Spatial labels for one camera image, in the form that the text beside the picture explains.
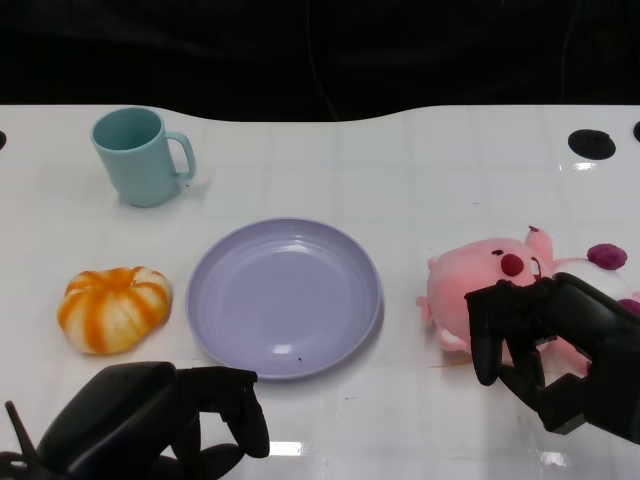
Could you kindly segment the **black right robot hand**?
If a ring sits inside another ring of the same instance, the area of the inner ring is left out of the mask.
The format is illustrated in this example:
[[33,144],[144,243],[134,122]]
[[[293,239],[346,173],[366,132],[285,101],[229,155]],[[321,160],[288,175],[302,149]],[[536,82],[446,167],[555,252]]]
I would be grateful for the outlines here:
[[[501,280],[465,296],[478,381],[501,380],[546,430],[585,423],[639,440],[639,316],[568,273],[527,286]],[[563,339],[591,365],[545,382],[538,346]]]

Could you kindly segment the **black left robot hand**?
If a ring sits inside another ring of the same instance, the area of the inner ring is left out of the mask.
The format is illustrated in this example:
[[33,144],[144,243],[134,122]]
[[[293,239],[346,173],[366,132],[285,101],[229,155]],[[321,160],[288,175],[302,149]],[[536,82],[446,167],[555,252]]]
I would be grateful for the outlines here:
[[256,381],[226,367],[109,366],[55,418],[38,458],[66,479],[219,479],[270,453]]

